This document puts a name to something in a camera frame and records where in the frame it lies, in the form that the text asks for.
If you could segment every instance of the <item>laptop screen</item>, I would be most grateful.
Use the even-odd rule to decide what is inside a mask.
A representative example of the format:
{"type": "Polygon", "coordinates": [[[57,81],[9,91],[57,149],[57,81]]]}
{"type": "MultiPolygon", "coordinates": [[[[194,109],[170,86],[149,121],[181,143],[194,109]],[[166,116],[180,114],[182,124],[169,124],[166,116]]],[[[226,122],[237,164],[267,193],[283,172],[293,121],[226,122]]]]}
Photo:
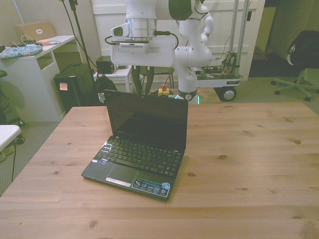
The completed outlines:
{"type": "Polygon", "coordinates": [[[105,91],[113,135],[128,135],[186,148],[188,102],[105,91]]]}

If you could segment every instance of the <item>touchpad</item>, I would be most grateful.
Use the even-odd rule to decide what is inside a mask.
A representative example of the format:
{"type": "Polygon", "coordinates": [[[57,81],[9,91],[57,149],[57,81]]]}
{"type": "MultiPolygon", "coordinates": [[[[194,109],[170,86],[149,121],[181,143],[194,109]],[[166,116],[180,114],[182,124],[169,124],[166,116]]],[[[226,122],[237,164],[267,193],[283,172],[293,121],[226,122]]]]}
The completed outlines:
{"type": "Polygon", "coordinates": [[[137,172],[136,169],[115,164],[106,181],[130,187],[137,172]]]}

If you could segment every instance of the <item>wood grain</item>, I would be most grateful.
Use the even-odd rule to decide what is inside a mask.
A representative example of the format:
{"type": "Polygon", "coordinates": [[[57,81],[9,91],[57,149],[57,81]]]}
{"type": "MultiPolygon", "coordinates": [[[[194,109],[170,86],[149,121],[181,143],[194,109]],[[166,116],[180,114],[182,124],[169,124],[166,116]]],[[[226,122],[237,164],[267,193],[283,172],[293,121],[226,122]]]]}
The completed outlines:
{"type": "Polygon", "coordinates": [[[189,106],[167,202],[81,177],[111,134],[105,107],[72,108],[0,198],[0,238],[319,239],[319,117],[304,104],[189,106]]]}

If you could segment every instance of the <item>laptop sticker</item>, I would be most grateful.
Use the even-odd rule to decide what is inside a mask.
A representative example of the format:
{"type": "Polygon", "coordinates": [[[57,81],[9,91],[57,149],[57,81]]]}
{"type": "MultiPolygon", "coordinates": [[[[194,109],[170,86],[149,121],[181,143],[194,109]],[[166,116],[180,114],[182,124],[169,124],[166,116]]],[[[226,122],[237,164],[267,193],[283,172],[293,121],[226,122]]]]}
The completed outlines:
{"type": "Polygon", "coordinates": [[[141,178],[136,178],[134,180],[134,183],[132,184],[132,188],[166,198],[170,190],[170,184],[169,183],[160,184],[160,183],[151,182],[141,178]]]}

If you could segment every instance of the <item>black laptop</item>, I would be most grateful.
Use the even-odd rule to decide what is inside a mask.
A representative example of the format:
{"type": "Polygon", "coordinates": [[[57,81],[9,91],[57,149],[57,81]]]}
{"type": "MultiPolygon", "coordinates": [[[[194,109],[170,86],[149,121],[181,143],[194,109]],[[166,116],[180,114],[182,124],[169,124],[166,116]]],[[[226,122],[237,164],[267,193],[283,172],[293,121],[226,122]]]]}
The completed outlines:
{"type": "Polygon", "coordinates": [[[113,135],[82,176],[168,200],[186,148],[188,102],[104,91],[113,135]]]}

